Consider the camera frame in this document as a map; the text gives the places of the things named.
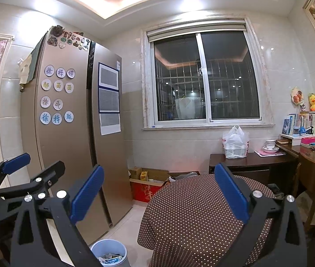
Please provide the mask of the white sliding window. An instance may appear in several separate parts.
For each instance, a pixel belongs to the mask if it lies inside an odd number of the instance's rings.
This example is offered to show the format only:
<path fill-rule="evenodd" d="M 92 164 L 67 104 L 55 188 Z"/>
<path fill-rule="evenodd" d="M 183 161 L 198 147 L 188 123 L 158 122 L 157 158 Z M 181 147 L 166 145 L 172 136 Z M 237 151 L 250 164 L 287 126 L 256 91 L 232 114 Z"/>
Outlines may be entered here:
<path fill-rule="evenodd" d="M 271 127 L 266 67 L 247 16 L 173 21 L 142 33 L 143 126 Z"/>

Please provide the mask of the red cardboard box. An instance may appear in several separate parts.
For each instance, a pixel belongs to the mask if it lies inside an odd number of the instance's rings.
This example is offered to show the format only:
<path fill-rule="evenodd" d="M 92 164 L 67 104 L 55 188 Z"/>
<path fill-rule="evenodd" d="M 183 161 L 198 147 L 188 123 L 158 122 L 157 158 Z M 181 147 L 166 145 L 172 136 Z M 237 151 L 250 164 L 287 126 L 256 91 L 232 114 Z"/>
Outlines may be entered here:
<path fill-rule="evenodd" d="M 163 188 L 170 174 L 162 169 L 134 167 L 129 169 L 130 187 L 135 201 L 149 202 Z"/>

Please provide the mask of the brown polka-dot tablecloth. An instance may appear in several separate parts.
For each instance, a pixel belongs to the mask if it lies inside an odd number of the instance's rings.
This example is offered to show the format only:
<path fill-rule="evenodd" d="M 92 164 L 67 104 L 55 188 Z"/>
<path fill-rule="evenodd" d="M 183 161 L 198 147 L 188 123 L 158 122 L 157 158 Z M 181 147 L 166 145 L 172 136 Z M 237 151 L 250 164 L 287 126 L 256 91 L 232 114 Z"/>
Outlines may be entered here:
<path fill-rule="evenodd" d="M 154 194 L 137 243 L 152 250 L 150 266 L 215 266 L 242 227 L 214 175 L 198 175 L 169 183 Z"/>

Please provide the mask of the yellow duck plush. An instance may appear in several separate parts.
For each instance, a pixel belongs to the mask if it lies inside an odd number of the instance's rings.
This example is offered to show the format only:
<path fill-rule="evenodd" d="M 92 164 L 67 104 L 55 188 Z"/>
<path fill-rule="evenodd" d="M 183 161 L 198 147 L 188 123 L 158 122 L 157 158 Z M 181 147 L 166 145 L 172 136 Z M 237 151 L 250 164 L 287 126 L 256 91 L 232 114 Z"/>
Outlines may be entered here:
<path fill-rule="evenodd" d="M 308 95 L 310 111 L 315 111 L 315 94 L 311 93 Z"/>

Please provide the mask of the wooden chair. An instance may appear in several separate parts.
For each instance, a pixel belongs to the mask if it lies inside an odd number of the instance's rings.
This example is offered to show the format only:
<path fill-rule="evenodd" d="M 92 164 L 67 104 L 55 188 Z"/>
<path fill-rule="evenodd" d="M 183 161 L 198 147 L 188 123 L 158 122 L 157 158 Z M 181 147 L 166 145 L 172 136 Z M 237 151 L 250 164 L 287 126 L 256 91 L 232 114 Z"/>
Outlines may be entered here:
<path fill-rule="evenodd" d="M 301 183 L 305 188 L 305 194 L 308 195 L 311 200 L 311 205 L 307 209 L 301 208 L 299 210 L 305 210 L 307 218 L 304 222 L 304 230 L 307 233 L 311 228 L 311 223 L 315 214 L 315 160 L 310 156 L 299 153 L 298 155 L 298 165 L 296 168 L 296 174 L 293 186 L 293 196 L 297 198 L 297 191 L 299 189 L 299 184 Z"/>

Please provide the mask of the row of books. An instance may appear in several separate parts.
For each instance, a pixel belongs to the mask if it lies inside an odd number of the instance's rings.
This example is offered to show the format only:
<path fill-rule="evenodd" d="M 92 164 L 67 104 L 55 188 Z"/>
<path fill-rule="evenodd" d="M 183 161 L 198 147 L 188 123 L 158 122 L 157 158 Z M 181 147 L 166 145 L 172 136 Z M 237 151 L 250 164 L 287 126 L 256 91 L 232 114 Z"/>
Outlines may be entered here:
<path fill-rule="evenodd" d="M 292 136 L 315 134 L 315 111 L 288 114 L 283 121 L 282 134 Z"/>

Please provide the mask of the brown cardboard box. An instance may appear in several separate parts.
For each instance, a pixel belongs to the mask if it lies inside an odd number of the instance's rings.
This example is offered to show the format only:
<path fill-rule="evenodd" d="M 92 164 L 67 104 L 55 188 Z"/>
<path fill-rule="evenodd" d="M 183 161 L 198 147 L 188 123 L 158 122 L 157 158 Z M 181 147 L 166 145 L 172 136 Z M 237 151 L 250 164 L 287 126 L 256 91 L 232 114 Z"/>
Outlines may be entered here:
<path fill-rule="evenodd" d="M 189 178 L 189 177 L 195 177 L 200 175 L 199 171 L 193 171 L 193 172 L 170 172 L 168 181 L 170 183 L 182 180 L 184 178 Z"/>

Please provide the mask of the light blue trash bin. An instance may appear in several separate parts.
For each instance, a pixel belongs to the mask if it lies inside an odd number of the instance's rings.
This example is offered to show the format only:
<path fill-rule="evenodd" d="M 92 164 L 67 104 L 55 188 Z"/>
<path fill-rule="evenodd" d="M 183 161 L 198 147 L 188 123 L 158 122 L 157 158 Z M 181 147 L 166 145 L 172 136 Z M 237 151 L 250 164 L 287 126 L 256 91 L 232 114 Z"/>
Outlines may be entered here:
<path fill-rule="evenodd" d="M 121 260 L 119 264 L 113 265 L 113 266 L 130 267 L 130 263 L 127 256 L 128 254 L 127 248 L 119 241 L 116 241 L 113 239 L 100 240 L 91 246 L 91 251 L 97 259 L 99 256 L 102 256 L 108 253 L 121 254 L 123 256 L 123 259 Z"/>

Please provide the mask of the white plastic bag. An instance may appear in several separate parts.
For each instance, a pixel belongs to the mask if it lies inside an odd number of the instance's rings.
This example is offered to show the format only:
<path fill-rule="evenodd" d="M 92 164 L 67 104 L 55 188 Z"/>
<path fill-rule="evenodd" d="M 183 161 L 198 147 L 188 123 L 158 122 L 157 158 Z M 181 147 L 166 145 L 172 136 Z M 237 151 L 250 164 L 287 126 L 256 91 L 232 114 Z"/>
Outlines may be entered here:
<path fill-rule="evenodd" d="M 223 150 L 227 159 L 245 158 L 249 150 L 249 133 L 238 125 L 222 136 Z"/>

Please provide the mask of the stacked white bowls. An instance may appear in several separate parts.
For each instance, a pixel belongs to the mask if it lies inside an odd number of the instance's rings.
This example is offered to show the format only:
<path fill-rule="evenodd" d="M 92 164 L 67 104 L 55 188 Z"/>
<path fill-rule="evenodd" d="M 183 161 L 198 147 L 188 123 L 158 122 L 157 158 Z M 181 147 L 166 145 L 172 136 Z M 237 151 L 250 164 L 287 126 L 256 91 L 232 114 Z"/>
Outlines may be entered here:
<path fill-rule="evenodd" d="M 266 140 L 262 150 L 268 154 L 278 152 L 279 148 L 276 146 L 276 140 Z"/>

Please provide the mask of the papers on fridge door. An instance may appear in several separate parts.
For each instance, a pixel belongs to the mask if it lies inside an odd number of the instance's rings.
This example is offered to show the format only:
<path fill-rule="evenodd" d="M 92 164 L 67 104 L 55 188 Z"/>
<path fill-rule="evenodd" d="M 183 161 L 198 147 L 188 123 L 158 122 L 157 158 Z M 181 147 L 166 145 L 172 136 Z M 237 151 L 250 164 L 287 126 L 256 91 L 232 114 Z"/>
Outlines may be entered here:
<path fill-rule="evenodd" d="M 121 131 L 119 71 L 98 64 L 98 113 L 102 136 Z"/>

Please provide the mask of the trash pile in bin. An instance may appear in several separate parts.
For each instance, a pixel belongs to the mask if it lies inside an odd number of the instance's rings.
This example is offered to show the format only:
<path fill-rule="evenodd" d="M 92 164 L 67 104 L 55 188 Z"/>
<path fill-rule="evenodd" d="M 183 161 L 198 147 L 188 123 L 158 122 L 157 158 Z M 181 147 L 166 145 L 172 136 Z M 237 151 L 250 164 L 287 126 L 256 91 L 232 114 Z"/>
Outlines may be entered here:
<path fill-rule="evenodd" d="M 104 266 L 113 266 L 121 262 L 123 256 L 121 254 L 108 253 L 98 257 L 100 263 Z"/>

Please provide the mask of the dark wooden desk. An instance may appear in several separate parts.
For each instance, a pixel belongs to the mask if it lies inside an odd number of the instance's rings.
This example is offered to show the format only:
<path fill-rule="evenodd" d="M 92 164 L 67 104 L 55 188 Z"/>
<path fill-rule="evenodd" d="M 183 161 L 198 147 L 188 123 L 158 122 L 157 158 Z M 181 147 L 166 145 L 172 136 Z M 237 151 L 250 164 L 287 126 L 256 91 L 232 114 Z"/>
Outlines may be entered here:
<path fill-rule="evenodd" d="M 209 174 L 214 173 L 215 166 L 224 163 L 235 175 L 252 178 L 263 184 L 275 182 L 278 177 L 292 178 L 299 156 L 307 156 L 315 162 L 315 151 L 304 146 L 280 145 L 281 156 L 261 157 L 250 152 L 245 158 L 227 159 L 223 154 L 211 154 L 209 158 Z"/>

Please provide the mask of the gold double-door refrigerator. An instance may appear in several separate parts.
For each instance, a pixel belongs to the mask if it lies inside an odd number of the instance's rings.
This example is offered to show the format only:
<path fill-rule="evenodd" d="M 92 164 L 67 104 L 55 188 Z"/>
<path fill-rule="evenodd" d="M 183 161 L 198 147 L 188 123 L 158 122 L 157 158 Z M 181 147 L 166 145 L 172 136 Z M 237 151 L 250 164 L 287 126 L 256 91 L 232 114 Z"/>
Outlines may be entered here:
<path fill-rule="evenodd" d="M 104 182 L 85 218 L 78 222 L 86 243 L 94 243 L 131 209 L 123 128 L 102 136 L 98 113 L 98 64 L 119 71 L 121 57 L 79 32 L 52 26 L 21 64 L 20 127 L 23 149 L 31 157 L 30 175 L 57 161 L 65 173 L 52 193 L 79 186 L 95 165 Z"/>

